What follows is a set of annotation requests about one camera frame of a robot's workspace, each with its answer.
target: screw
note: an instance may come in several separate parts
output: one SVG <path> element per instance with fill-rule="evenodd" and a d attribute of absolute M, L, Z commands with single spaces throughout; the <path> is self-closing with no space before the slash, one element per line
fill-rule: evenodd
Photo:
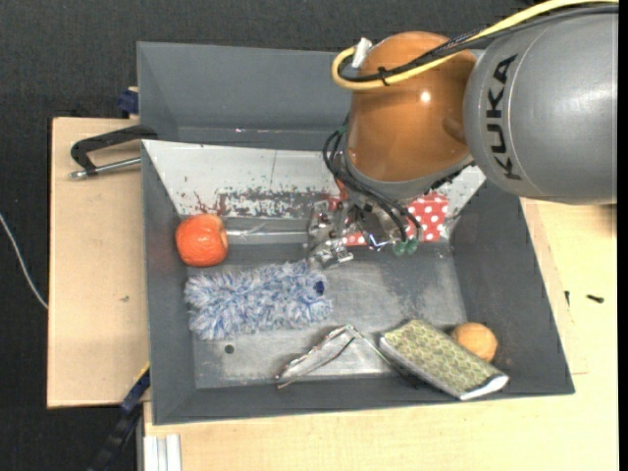
<path fill-rule="evenodd" d="M 593 302 L 604 303 L 604 299 L 603 299 L 602 296 L 595 296 L 595 295 L 592 295 L 592 294 L 588 294 L 587 298 L 589 298 Z"/>

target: orange ball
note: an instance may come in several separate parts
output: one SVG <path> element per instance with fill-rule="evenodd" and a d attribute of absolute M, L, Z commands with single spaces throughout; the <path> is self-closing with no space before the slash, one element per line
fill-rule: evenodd
<path fill-rule="evenodd" d="M 227 258 L 229 243 L 221 218 L 214 214 L 190 216 L 175 232 L 182 261 L 191 267 L 211 267 Z"/>
<path fill-rule="evenodd" d="M 455 327 L 451 337 L 465 349 L 489 363 L 495 358 L 497 338 L 490 328 L 480 323 L 464 323 Z"/>

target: white object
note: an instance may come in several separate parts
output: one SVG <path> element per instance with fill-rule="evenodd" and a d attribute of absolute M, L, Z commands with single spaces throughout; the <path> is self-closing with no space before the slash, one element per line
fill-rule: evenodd
<path fill-rule="evenodd" d="M 181 437 L 179 435 L 168 435 L 166 437 L 166 453 L 168 457 L 168 471 L 182 471 Z"/>
<path fill-rule="evenodd" d="M 144 437 L 143 471 L 182 471 L 181 437 L 176 434 L 166 438 Z"/>
<path fill-rule="evenodd" d="M 144 471 L 159 471 L 159 453 L 157 437 L 144 437 Z"/>
<path fill-rule="evenodd" d="M 181 216 L 207 212 L 226 200 L 232 207 L 225 216 L 261 218 L 263 211 L 271 214 L 277 209 L 289 217 L 290 200 L 313 192 L 340 194 L 321 152 L 142 143 Z M 282 193 L 284 199 L 271 204 L 274 193 Z"/>
<path fill-rule="evenodd" d="M 355 46 L 355 54 L 353 54 L 353 60 L 351 61 L 351 66 L 353 68 L 360 68 L 364 60 L 366 59 L 366 55 L 373 47 L 373 42 L 368 38 L 360 38 L 360 41 Z"/>

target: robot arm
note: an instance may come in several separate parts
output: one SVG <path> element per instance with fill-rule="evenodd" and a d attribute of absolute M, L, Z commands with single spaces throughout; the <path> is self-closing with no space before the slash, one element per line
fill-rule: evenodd
<path fill-rule="evenodd" d="M 552 0 L 450 41 L 402 33 L 353 77 L 340 53 L 346 185 L 403 201 L 473 161 L 516 195 L 616 202 L 617 4 Z"/>

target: wire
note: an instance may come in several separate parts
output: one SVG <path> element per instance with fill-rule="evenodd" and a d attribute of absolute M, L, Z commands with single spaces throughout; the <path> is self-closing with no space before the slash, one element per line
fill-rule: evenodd
<path fill-rule="evenodd" d="M 541 4 L 534 5 L 530 7 L 529 9 L 518 12 L 514 14 L 513 16 L 510 16 L 509 18 L 506 18 L 498 22 L 495 25 L 481 28 L 480 31 L 478 31 L 475 34 L 471 34 L 471 36 L 468 36 L 467 38 L 464 38 L 461 42 L 456 41 L 455 45 L 464 45 L 465 47 L 463 47 L 463 49 L 467 49 L 469 45 L 477 39 L 495 35 L 498 32 L 513 28 L 514 26 L 520 25 L 542 14 L 555 11 L 558 9 L 562 9 L 565 7 L 569 7 L 569 6 L 583 5 L 583 4 L 595 4 L 595 3 L 618 4 L 619 0 L 549 0 L 548 2 L 543 2 Z M 446 44 L 443 44 L 437 47 L 437 49 L 435 50 L 438 50 L 448 45 L 451 42 L 452 40 L 450 40 Z M 378 87 L 382 87 L 384 85 L 393 85 L 395 83 L 399 83 L 401 81 L 411 79 L 419 74 L 422 74 L 423 72 L 431 70 L 432 68 L 450 60 L 459 52 L 461 51 L 457 51 L 455 54 L 451 53 L 445 57 L 435 59 L 426 64 L 422 64 L 420 66 L 410 68 L 409 70 L 403 71 L 400 74 L 385 76 L 386 71 L 380 71 L 378 78 L 367 80 L 367 81 L 359 81 L 356 79 L 344 78 L 339 73 L 340 66 L 344 63 L 344 61 L 346 61 L 348 58 L 353 56 L 353 54 L 355 53 L 355 47 L 349 47 L 348 49 L 341 51 L 339 55 L 335 58 L 334 62 L 332 63 L 332 78 L 334 79 L 334 82 L 337 85 L 346 89 L 357 90 L 357 91 L 375 89 Z"/>
<path fill-rule="evenodd" d="M 605 6 L 596 6 L 596 7 L 583 7 L 579 9 L 570 9 L 567 11 L 562 11 L 560 13 L 551 14 L 548 16 L 540 17 L 532 22 L 522 23 L 520 25 L 512 26 L 508 29 L 503 29 L 501 31 L 496 31 L 495 33 L 491 33 L 489 36 L 483 36 L 481 38 L 473 38 L 472 35 L 477 34 L 477 31 L 471 31 L 464 33 L 462 35 L 453 38 L 434 49 L 425 52 L 418 58 L 409 61 L 405 65 L 401 65 L 399 67 L 391 68 L 389 70 L 385 70 L 385 74 L 387 76 L 400 74 L 403 72 L 407 72 L 413 67 L 418 67 L 422 65 L 426 65 L 432 62 L 435 59 L 444 58 L 445 56 L 449 56 L 451 54 L 455 54 L 457 52 L 467 50 L 467 49 L 482 49 L 487 47 L 491 42 L 501 38 L 503 36 L 512 34 L 516 31 L 522 31 L 524 29 L 528 29 L 532 26 L 542 26 L 555 21 L 557 19 L 565 19 L 565 18 L 574 18 L 577 16 L 584 16 L 588 14 L 602 14 L 602 13 L 618 13 L 619 8 L 616 5 L 605 5 Z M 382 79 L 382 73 L 377 72 L 376 74 L 371 75 L 362 75 L 360 77 L 346 77 L 339 72 L 339 75 L 343 79 L 348 79 L 354 82 L 365 82 L 369 80 L 377 80 Z"/>
<path fill-rule="evenodd" d="M 382 210 L 391 218 L 391 220 L 396 224 L 399 229 L 399 234 L 401 236 L 402 241 L 407 240 L 407 233 L 405 231 L 406 224 L 403 223 L 401 218 L 394 213 L 394 210 L 397 210 L 401 216 L 406 217 L 417 229 L 418 232 L 421 230 L 421 224 L 419 221 L 410 213 L 410 211 L 396 203 L 395 201 L 385 197 L 381 193 L 375 191 L 365 183 L 360 182 L 353 175 L 348 173 L 345 169 L 338 166 L 336 164 L 336 157 L 339 154 L 340 142 L 346 132 L 346 127 L 348 123 L 348 116 L 344 120 L 342 127 L 338 130 L 334 131 L 325 141 L 323 145 L 323 161 L 325 165 L 330 170 L 335 179 L 341 181 L 343 184 L 352 188 L 353 190 L 365 195 L 369 199 L 373 200 Z M 334 146 L 330 151 L 330 145 L 334 142 Z"/>
<path fill-rule="evenodd" d="M 41 305 L 43 305 L 47 309 L 48 308 L 48 304 L 46 303 L 46 300 L 44 300 L 42 298 L 41 293 L 39 293 L 39 291 L 35 287 L 35 284 L 32 282 L 32 279 L 30 278 L 30 274 L 28 273 L 28 269 L 26 268 L 26 263 L 24 261 L 24 257 L 22 256 L 22 253 L 20 252 L 20 248 L 18 247 L 18 243 L 16 242 L 16 239 L 13 236 L 13 233 L 11 232 L 11 229 L 9 229 L 9 226 L 7 225 L 7 222 L 4 219 L 4 216 L 2 216 L 2 213 L 0 213 L 0 223 L 2 224 L 2 227 L 4 227 L 4 230 L 7 233 L 7 236 L 9 237 L 9 240 L 13 244 L 13 249 L 16 252 L 16 256 L 18 257 L 18 260 L 20 262 L 20 266 L 22 267 L 22 272 L 24 273 L 26 281 L 28 282 L 28 285 L 30 286 L 30 290 L 35 295 L 35 297 L 37 298 L 39 303 Z"/>

